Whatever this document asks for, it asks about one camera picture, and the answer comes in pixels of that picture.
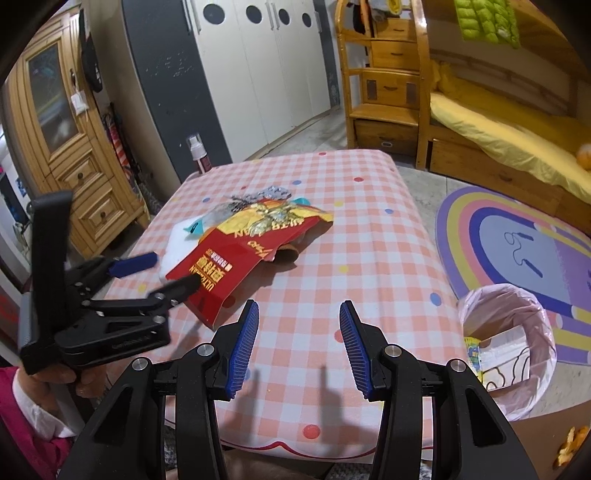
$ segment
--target trash bin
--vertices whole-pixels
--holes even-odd
[[[556,367],[556,344],[548,315],[535,295],[508,283],[469,292],[458,303],[464,336],[487,339],[521,325],[530,346],[530,378],[490,392],[507,420],[527,415],[542,397]]]

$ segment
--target table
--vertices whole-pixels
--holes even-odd
[[[352,300],[364,322],[417,358],[445,364],[465,358],[456,298],[414,202],[391,158],[346,150],[266,158],[189,177],[137,242],[132,255],[163,255],[173,225],[206,213],[227,196],[284,186],[293,198],[334,213],[333,226],[295,265],[261,263],[220,315],[234,322],[248,298],[260,325],[242,391],[217,402],[224,443],[269,455],[370,462],[382,404],[355,388],[339,331],[339,306]],[[107,299],[142,297],[160,286],[155,267],[115,280]],[[213,332],[185,306],[171,311],[171,343],[148,354],[179,358]],[[112,364],[109,379],[131,360]],[[430,400],[423,446],[433,445]],[[167,404],[174,424],[174,402]]]

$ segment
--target hand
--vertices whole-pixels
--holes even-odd
[[[76,393],[83,398],[95,398],[105,389],[106,365],[89,368],[80,375]],[[23,392],[53,416],[60,417],[60,409],[49,384],[68,384],[76,381],[76,373],[61,364],[50,365],[34,375],[27,375],[24,368],[17,371],[17,381]]]

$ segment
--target white cuff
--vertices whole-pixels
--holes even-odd
[[[33,402],[22,390],[21,384],[17,379],[18,373],[14,375],[14,380],[12,380],[12,394],[17,401],[18,408],[21,409],[27,422],[29,422],[40,438],[48,442],[55,437],[68,438],[77,435],[60,419],[55,418],[51,413],[43,410]]]

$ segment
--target green puffer jacket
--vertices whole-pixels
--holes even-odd
[[[508,0],[454,0],[464,40],[508,43],[519,48],[515,12]]]

